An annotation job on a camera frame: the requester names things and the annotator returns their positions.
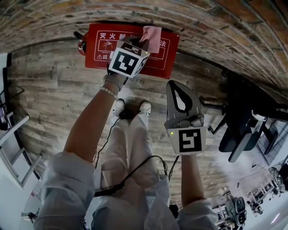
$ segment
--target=pink cloth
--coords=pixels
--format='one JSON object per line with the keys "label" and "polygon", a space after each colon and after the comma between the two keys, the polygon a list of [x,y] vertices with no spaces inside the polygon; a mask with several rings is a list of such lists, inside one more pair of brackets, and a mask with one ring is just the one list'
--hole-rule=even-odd
{"label": "pink cloth", "polygon": [[140,42],[146,39],[149,40],[149,46],[147,50],[149,53],[159,53],[161,30],[162,30],[161,27],[153,27],[153,26],[143,27],[143,36]]}

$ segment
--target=brick wall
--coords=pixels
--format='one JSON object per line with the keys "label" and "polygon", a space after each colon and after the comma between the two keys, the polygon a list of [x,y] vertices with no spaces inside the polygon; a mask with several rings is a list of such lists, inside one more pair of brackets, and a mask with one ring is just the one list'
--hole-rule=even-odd
{"label": "brick wall", "polygon": [[101,20],[152,24],[180,34],[179,49],[286,95],[287,15],[281,0],[2,0],[0,53],[72,37]]}

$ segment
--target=white sleeve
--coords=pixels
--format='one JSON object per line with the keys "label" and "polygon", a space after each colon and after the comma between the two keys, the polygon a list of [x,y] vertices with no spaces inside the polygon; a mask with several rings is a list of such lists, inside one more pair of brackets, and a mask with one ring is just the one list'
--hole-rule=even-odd
{"label": "white sleeve", "polygon": [[209,200],[202,199],[180,210],[177,222],[181,230],[217,230],[217,219]]}
{"label": "white sleeve", "polygon": [[94,166],[74,153],[61,152],[46,162],[42,208],[35,230],[81,229],[94,196]]}

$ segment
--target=wrist strap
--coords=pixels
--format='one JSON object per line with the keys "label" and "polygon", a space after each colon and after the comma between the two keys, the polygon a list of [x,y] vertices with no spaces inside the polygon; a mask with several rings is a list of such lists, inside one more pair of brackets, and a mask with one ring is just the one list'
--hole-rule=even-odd
{"label": "wrist strap", "polygon": [[109,93],[110,95],[112,95],[112,96],[114,97],[114,99],[115,99],[116,101],[118,100],[118,97],[117,97],[110,89],[107,89],[107,88],[101,86],[101,87],[99,88],[99,90],[103,90],[103,91]]}
{"label": "wrist strap", "polygon": [[122,84],[119,82],[119,79],[117,77],[106,74],[104,76],[104,80],[113,82],[119,88],[119,91],[122,89]]}

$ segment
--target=person's right arm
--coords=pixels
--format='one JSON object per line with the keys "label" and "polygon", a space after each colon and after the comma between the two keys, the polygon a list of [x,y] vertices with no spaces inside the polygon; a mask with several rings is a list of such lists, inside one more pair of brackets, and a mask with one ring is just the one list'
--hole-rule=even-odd
{"label": "person's right arm", "polygon": [[197,155],[182,156],[181,198],[183,209],[177,219],[181,230],[217,230],[217,215],[205,199]]}

